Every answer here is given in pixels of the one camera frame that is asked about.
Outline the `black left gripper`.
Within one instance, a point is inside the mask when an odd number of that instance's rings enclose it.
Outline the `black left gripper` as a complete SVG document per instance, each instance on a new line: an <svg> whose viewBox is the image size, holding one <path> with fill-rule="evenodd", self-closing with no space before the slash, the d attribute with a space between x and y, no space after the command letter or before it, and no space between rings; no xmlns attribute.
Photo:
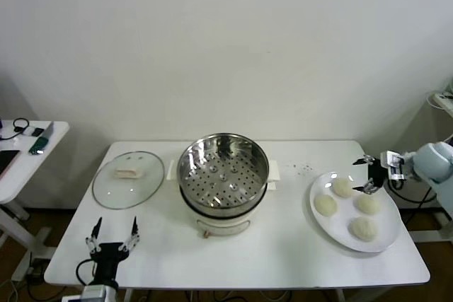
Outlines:
<svg viewBox="0 0 453 302"><path fill-rule="evenodd" d="M129 238L123 243L98 243L98 234L101 229L102 217L100 217L91 231L91 235L85 239L91 255L96 263L96 270L90 285L118 285L116 274L118 265L129 257L139 242L139 229L137 217L132 223L132 231Z"/></svg>

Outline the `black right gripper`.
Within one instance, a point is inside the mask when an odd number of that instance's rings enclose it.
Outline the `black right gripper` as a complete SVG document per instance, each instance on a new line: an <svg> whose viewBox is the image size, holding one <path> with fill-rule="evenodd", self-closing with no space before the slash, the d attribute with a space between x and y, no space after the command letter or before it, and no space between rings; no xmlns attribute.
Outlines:
<svg viewBox="0 0 453 302"><path fill-rule="evenodd" d="M381 161L379 159L375 159L373 156L364 155L352 164L368 165L368 181L364 185L353 187L355 191L365 194L374 194L378 189L384 186L384 183L388 179L388 170L381 165Z"/></svg>

